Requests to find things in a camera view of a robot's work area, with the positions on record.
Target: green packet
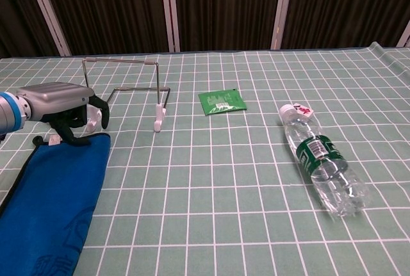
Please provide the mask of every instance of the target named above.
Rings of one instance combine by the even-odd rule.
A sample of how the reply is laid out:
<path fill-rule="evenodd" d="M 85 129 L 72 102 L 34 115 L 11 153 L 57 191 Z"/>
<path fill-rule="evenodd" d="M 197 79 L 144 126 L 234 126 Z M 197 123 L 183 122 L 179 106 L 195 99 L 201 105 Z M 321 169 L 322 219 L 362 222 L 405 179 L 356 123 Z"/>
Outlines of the green packet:
<path fill-rule="evenodd" d="M 247 109 L 246 104 L 236 89 L 204 92 L 198 96 L 205 115 Z"/>

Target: blue towel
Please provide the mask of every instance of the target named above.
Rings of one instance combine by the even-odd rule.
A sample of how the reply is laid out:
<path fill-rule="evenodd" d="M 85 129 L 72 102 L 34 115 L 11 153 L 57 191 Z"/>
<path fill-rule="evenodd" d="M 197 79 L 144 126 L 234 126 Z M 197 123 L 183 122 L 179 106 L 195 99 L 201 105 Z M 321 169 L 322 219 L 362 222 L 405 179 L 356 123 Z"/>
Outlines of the blue towel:
<path fill-rule="evenodd" d="M 111 144 L 105 133 L 87 138 L 81 147 L 40 138 L 0 207 L 0 275 L 74 273 Z"/>

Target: curtain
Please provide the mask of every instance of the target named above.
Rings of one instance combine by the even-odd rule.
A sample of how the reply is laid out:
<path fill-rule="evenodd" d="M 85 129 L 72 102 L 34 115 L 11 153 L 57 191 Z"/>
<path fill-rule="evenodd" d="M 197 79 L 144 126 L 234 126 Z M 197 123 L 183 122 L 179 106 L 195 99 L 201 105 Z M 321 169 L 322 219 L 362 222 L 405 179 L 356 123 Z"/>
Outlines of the curtain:
<path fill-rule="evenodd" d="M 269 49 L 277 0 L 176 0 L 182 51 Z"/>
<path fill-rule="evenodd" d="M 168 52 L 163 0 L 51 0 L 73 55 Z"/>
<path fill-rule="evenodd" d="M 37 0 L 0 0 L 0 58 L 56 55 Z"/>
<path fill-rule="evenodd" d="M 290 0 L 283 49 L 395 47 L 410 0 Z"/>

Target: green checkered tablecloth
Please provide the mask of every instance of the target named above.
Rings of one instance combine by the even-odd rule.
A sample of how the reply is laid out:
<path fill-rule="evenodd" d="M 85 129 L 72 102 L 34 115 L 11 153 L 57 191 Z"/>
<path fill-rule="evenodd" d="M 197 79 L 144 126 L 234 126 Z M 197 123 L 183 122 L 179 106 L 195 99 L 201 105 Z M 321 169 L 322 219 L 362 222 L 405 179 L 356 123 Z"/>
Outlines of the green checkered tablecloth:
<path fill-rule="evenodd" d="M 410 49 L 131 57 L 160 64 L 167 116 L 155 133 L 155 93 L 114 96 L 76 275 L 410 275 Z M 88 68 L 104 99 L 116 86 L 155 85 L 152 66 Z M 81 58 L 0 60 L 0 91 L 46 81 L 84 85 Z M 198 93 L 229 88 L 248 110 L 205 116 Z M 315 110 L 368 184 L 360 215 L 332 220 L 321 207 L 284 137 L 278 109 L 289 102 Z M 52 133 L 27 122 L 1 144 L 0 199 L 32 138 Z"/>

